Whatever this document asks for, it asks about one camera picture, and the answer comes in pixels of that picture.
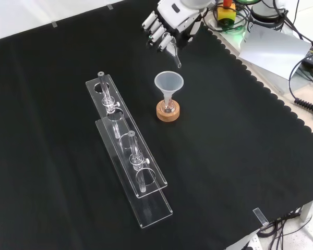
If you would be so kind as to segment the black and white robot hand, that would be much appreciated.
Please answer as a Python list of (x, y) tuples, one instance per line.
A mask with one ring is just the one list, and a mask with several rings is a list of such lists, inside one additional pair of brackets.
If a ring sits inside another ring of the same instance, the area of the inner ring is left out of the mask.
[(178, 49), (188, 45), (201, 27), (203, 12), (211, 1), (159, 1), (141, 28), (148, 33), (147, 46), (162, 52), (173, 41)]

